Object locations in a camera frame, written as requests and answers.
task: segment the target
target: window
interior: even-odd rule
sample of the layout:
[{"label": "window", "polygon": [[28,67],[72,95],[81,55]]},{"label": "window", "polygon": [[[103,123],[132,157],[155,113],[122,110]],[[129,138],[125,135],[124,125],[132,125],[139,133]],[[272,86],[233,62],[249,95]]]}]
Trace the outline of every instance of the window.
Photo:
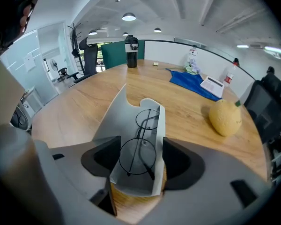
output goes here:
[{"label": "window", "polygon": [[[96,71],[98,73],[105,71],[105,66],[104,66],[104,61],[103,61],[103,56],[102,56],[102,51],[101,51],[101,46],[104,44],[109,44],[109,43],[98,43],[98,55],[97,55],[97,66],[96,66]],[[83,68],[84,68],[84,51],[79,50],[79,54],[81,57]],[[79,58],[75,58],[75,61],[76,61],[76,65],[77,65],[79,73],[81,75],[83,75],[82,68],[81,68],[81,65],[79,62]]]}]

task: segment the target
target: cantaloupe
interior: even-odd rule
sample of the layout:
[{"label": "cantaloupe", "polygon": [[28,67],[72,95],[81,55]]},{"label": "cantaloupe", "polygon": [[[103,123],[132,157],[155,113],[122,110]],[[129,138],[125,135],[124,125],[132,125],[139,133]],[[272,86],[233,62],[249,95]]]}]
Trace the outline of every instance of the cantaloupe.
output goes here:
[{"label": "cantaloupe", "polygon": [[235,134],[242,125],[240,102],[217,101],[209,110],[209,119],[215,130],[222,136]]}]

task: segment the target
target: glass railing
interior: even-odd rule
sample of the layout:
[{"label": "glass railing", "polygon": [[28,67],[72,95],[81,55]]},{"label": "glass railing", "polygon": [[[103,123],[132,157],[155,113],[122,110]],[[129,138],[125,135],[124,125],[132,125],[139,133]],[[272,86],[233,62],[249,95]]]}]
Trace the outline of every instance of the glass railing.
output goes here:
[{"label": "glass railing", "polygon": [[178,42],[178,43],[183,43],[183,44],[188,44],[188,45],[193,45],[193,46],[196,46],[198,48],[202,48],[204,50],[207,50],[209,52],[212,52],[212,53],[215,53],[229,61],[233,61],[234,60],[234,57],[231,56],[230,54],[220,50],[220,49],[217,49],[217,48],[214,48],[214,47],[210,47],[210,46],[207,46],[205,44],[202,44],[202,43],[199,43],[199,42],[196,42],[196,41],[192,41],[192,40],[189,40],[189,39],[183,39],[183,38],[177,38],[175,37],[174,38],[174,42]]}]

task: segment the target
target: black water bottle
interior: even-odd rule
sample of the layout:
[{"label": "black water bottle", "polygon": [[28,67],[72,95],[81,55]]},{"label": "black water bottle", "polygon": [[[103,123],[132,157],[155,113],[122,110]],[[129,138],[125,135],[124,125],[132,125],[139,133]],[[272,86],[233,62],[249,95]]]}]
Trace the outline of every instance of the black water bottle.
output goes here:
[{"label": "black water bottle", "polygon": [[139,48],[139,40],[133,35],[128,35],[125,39],[125,51],[127,54],[127,66],[136,68],[137,66],[137,50]]}]

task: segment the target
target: mesh chair back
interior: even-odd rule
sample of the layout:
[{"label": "mesh chair back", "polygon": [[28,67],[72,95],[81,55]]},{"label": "mesh chair back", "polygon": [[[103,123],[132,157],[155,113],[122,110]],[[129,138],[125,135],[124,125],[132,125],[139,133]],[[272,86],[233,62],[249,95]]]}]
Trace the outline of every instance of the mesh chair back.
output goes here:
[{"label": "mesh chair back", "polygon": [[257,127],[262,143],[279,136],[281,104],[263,87],[261,81],[254,82],[244,106]]},{"label": "mesh chair back", "polygon": [[98,44],[87,44],[87,37],[79,43],[79,49],[84,51],[84,75],[97,73]]},{"label": "mesh chair back", "polygon": [[262,85],[281,104],[281,80],[274,74],[268,73],[262,79]]}]

